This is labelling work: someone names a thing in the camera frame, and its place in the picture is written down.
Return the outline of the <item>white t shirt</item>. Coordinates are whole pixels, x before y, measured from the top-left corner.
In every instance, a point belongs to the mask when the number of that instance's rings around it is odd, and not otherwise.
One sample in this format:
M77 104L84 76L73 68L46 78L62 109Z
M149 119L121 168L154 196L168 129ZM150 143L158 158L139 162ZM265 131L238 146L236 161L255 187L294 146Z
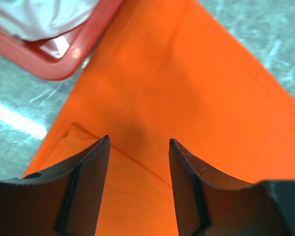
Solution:
M53 38L84 23L97 0L0 0L0 30L26 41Z

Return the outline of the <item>orange t shirt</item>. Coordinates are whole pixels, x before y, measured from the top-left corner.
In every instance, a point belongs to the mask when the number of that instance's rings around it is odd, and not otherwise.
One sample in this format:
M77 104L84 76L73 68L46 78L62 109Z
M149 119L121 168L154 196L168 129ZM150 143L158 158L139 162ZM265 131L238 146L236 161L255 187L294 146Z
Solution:
M194 0L127 0L30 174L109 135L96 234L176 236L169 140L247 182L295 179L295 99Z

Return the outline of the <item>red plastic bin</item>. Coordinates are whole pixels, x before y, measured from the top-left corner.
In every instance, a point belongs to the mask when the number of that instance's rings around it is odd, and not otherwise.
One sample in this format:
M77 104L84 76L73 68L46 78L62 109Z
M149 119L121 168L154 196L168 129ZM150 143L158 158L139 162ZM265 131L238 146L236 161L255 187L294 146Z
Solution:
M84 23L55 38L29 42L0 29L0 55L41 79L64 80L80 67L122 4L99 1Z

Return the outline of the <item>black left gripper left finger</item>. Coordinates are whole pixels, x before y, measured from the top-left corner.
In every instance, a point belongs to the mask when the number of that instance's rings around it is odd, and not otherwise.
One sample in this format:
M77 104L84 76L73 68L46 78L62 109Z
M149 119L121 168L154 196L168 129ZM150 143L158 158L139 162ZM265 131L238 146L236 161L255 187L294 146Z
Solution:
M0 180L0 236L95 235L109 157L104 136L46 169Z

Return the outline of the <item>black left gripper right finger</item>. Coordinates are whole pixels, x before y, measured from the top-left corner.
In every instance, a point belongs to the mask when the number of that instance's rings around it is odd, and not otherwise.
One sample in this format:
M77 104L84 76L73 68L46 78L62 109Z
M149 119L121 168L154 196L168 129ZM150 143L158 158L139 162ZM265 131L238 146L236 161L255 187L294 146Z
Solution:
M175 139L169 161L179 235L295 236L295 180L239 180Z

